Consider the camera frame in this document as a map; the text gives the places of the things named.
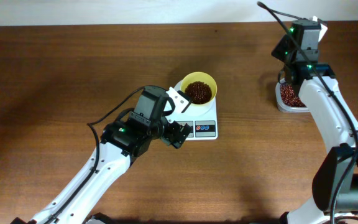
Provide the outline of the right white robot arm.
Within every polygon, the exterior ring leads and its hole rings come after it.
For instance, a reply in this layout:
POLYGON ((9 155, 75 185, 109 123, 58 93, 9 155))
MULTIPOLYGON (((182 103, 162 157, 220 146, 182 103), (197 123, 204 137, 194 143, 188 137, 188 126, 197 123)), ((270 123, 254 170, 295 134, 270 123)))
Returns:
POLYGON ((285 212, 280 223, 335 223, 358 215, 358 122, 332 68, 318 61, 325 31, 317 19, 297 19, 272 51, 284 63, 276 86, 280 110, 285 110, 280 90, 291 86, 311 113, 327 152, 313 178, 311 198, 285 212))

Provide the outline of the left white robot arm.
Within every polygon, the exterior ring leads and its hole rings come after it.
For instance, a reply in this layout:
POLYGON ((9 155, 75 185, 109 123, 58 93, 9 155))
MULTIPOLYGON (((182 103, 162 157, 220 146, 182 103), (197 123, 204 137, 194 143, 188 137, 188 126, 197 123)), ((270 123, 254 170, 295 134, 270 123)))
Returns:
POLYGON ((191 105, 191 98, 173 88, 147 85, 138 88, 137 104, 120 112, 98 135, 89 127, 96 147, 91 157, 69 184, 30 223, 83 223, 105 191, 159 139, 178 149, 191 128, 172 119, 191 105))

